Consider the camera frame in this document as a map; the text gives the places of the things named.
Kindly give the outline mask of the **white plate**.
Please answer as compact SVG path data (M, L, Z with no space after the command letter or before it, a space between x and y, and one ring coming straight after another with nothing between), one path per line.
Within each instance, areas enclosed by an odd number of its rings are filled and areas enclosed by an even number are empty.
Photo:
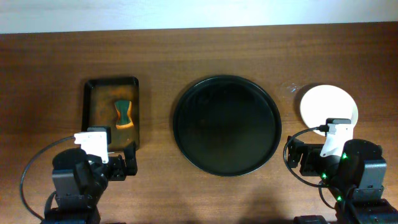
M353 97L333 85L318 85L306 91L300 100L299 111L308 128L326 124L327 118L350 119L354 128L359 118Z

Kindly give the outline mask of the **orange green sponge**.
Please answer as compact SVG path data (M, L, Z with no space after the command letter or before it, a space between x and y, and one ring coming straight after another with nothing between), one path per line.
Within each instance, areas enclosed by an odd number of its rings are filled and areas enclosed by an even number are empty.
M134 123L131 116L132 102L129 100L118 100L114 102L114 105L118 115L116 128L127 129L133 127Z

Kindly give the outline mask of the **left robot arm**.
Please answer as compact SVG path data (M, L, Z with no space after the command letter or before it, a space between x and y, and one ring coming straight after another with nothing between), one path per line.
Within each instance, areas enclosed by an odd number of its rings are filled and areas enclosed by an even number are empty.
M80 148L57 154L52 161L55 192L46 201L42 223L99 223L97 204L108 183L137 174L136 149L132 142L123 156L105 164Z

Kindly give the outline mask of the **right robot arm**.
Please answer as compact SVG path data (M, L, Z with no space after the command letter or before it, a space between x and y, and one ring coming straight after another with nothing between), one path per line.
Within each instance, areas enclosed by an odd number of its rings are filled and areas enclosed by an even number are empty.
M340 223L397 223L397 209L382 198L387 164L381 146L352 139L343 145L341 156L322 157L321 149L321 144L289 136L284 160L288 170L300 166L301 176L321 178L315 187L334 196Z

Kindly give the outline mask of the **black rectangular tray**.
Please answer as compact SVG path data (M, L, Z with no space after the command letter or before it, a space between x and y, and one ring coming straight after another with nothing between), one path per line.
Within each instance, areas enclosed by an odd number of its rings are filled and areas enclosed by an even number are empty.
M116 128L118 115L114 102L118 100L132 102L133 127ZM132 145L139 147L139 80L136 77L99 78L85 83L81 130L92 126L111 128L109 152L121 152Z

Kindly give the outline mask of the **round black tray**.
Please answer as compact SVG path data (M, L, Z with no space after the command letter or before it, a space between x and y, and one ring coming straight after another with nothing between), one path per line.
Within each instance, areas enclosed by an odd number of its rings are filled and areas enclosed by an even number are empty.
M181 92L172 113L172 131L183 156L212 175L246 175L277 151L282 120L271 95L235 75L199 80Z

